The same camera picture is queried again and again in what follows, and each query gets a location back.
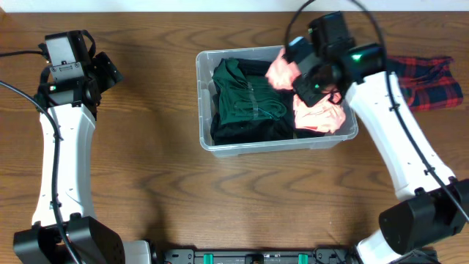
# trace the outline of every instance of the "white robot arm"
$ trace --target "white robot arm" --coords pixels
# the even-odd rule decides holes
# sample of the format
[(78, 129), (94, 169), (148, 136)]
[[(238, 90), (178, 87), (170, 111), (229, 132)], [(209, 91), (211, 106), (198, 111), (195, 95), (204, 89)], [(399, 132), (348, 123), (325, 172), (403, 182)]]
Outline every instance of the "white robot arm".
[[(407, 135), (393, 111), (385, 83), (385, 72), (365, 77), (364, 83), (354, 83), (348, 90), (345, 100), (358, 114), (373, 138), (393, 181), (396, 196), (405, 201), (416, 195), (416, 190), (423, 188), (433, 191), (440, 188), (435, 179), (426, 174), (426, 167), (418, 157)], [(435, 167), (438, 177), (448, 185), (454, 173), (440, 160), (426, 140), (414, 116), (402, 96), (399, 82), (391, 76), (391, 88), (394, 99), (400, 105), (399, 111), (413, 138), (426, 159)], [(391, 249), (381, 230), (361, 241), (357, 246), (363, 263), (386, 264), (398, 260), (401, 255)]]
[[(91, 216), (97, 220), (91, 195), (91, 143), (96, 120), (85, 106), (72, 104), (48, 109), (59, 126), (63, 138), (59, 151), (59, 172), (57, 178), (58, 198), (62, 220), (79, 214), (82, 218)], [(51, 208), (51, 175), (54, 138), (51, 123), (44, 114), (40, 115), (44, 136), (43, 178), (41, 192), (32, 225), (41, 227), (54, 225), (56, 219)], [(123, 242), (126, 263), (152, 264), (152, 253), (147, 241)]]

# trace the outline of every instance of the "pink cloth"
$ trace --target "pink cloth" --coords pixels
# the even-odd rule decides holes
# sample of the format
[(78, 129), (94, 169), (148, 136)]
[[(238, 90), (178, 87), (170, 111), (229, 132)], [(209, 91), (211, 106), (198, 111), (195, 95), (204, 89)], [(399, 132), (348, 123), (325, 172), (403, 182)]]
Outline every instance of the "pink cloth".
[(290, 63), (282, 58), (285, 54), (285, 48), (282, 48), (277, 59), (270, 65), (269, 71), (265, 77), (269, 79), (269, 83), (275, 89), (293, 90), (293, 81), (301, 75), (300, 69), (296, 63)]
[[(296, 63), (290, 63), (282, 57), (285, 49), (282, 48), (277, 59), (272, 62), (269, 71), (265, 75), (274, 89), (293, 90), (293, 81), (301, 75)], [(336, 90), (331, 86), (328, 91)], [(293, 98), (293, 111), (295, 112), (295, 127), (309, 129), (317, 132), (331, 132), (338, 130), (345, 121), (345, 112), (342, 106), (329, 101), (333, 96), (334, 102), (339, 102), (341, 95), (338, 92), (330, 93), (313, 107), (308, 107), (298, 95)]]
[(341, 95), (338, 92), (326, 95), (313, 107), (308, 107), (298, 95), (293, 98), (293, 111), (295, 111), (295, 127), (309, 129), (317, 132), (334, 133), (345, 122), (345, 112), (341, 105), (333, 104), (329, 98), (333, 96), (334, 102), (339, 102)]

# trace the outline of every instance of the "wooden table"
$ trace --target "wooden table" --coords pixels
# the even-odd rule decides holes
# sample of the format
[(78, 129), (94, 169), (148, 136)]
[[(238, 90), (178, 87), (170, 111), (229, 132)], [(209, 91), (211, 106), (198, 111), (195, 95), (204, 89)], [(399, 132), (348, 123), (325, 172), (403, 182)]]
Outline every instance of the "wooden table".
[[(302, 15), (292, 35), (319, 13)], [(88, 29), (125, 76), (103, 94), (92, 147), (92, 194), (101, 222), (123, 240), (162, 249), (311, 248), (352, 244), (378, 228), (398, 201), (388, 171), (360, 133), (331, 150), (215, 158), (199, 143), (195, 58), (200, 51), (280, 45), (292, 13), (6, 14), (0, 52), (34, 49), (51, 33)], [(361, 43), (375, 40), (360, 13), (347, 13)], [(390, 54), (449, 55), (469, 93), (469, 16), (377, 13)], [(0, 59), (0, 79), (28, 92), (41, 56)], [(416, 118), (440, 157), (469, 173), (469, 100)], [(39, 114), (0, 89), (0, 263), (17, 263), (13, 233), (30, 227), (40, 190)], [(435, 245), (443, 263), (466, 263), (469, 232)]]

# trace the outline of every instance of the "plaid fabric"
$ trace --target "plaid fabric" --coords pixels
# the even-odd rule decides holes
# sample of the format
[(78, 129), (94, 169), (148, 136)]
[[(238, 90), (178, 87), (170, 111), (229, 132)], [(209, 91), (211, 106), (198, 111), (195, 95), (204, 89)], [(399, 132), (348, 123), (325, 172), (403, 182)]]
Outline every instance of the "plaid fabric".
[(462, 103), (461, 86), (449, 70), (451, 57), (390, 56), (388, 61), (390, 69), (399, 77), (411, 111), (443, 109)]

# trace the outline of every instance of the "plastic storage bin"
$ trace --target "plastic storage bin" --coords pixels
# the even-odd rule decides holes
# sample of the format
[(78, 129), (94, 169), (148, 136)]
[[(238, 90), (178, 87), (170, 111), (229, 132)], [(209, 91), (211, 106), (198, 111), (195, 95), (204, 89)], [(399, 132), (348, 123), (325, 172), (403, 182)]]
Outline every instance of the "plastic storage bin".
[(358, 124), (355, 112), (343, 102), (347, 119), (342, 127), (334, 134), (310, 139), (289, 139), (272, 142), (256, 142), (246, 144), (228, 144), (216, 146), (210, 135), (212, 118), (215, 115), (215, 106), (212, 96), (216, 93), (212, 80), (214, 69), (221, 59), (240, 58), (258, 59), (272, 62), (278, 55), (281, 46), (262, 48), (241, 48), (221, 51), (203, 51), (196, 58), (197, 69), (197, 95), (199, 96), (199, 135), (200, 145), (217, 157), (239, 155), (244, 153), (258, 153), (277, 150), (296, 149), (328, 149), (344, 140), (353, 139), (358, 134)]

